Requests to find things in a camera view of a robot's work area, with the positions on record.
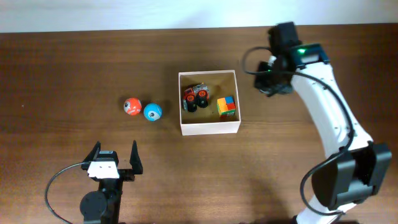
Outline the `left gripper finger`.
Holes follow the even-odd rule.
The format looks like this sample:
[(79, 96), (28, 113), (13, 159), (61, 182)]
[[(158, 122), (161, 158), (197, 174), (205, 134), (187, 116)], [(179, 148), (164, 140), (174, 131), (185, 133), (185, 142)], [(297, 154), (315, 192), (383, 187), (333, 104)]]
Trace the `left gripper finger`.
[(129, 163), (134, 174), (143, 174), (143, 166), (139, 157), (137, 142), (133, 141)]
[(89, 154), (84, 158), (83, 162), (91, 162), (95, 159), (98, 153), (101, 150), (101, 143), (99, 141), (96, 142), (93, 149), (89, 152)]

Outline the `multicolour puzzle cube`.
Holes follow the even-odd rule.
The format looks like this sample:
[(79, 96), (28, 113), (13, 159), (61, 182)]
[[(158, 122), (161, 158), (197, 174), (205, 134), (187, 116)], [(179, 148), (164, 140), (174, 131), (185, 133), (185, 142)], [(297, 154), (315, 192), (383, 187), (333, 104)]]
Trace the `multicolour puzzle cube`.
[(216, 105), (220, 118), (232, 117), (236, 112), (236, 105), (232, 96), (217, 99)]

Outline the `red toy fire truck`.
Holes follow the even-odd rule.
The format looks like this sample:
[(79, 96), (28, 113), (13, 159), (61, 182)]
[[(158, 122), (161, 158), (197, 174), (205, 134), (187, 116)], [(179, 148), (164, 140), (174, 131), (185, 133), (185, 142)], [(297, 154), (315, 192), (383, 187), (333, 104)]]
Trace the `red toy fire truck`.
[(209, 105), (210, 91), (206, 84), (201, 83), (183, 92), (182, 108), (190, 113), (196, 112), (197, 108), (206, 108)]

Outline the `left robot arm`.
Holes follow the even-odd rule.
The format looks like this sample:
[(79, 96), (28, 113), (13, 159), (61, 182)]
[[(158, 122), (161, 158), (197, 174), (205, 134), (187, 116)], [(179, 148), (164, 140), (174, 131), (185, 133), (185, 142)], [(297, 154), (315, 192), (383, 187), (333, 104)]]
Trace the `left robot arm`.
[(101, 143), (83, 160), (81, 169), (98, 183), (98, 189), (87, 193), (80, 202), (80, 212), (84, 223), (118, 224), (123, 194), (123, 183), (133, 182), (136, 175), (143, 174), (143, 166), (133, 142), (129, 158), (130, 169), (119, 169), (116, 151), (102, 151)]

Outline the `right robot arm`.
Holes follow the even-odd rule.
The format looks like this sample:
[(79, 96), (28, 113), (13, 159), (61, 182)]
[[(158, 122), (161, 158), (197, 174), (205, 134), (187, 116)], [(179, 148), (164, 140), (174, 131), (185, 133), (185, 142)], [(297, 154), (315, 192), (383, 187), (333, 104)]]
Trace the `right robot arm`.
[(271, 53), (254, 72), (254, 86), (271, 97), (296, 91), (321, 137), (326, 159), (300, 183), (305, 209), (293, 223), (336, 223), (377, 195), (391, 163), (386, 144), (374, 143), (351, 112), (320, 44), (304, 45), (293, 22), (268, 31)]

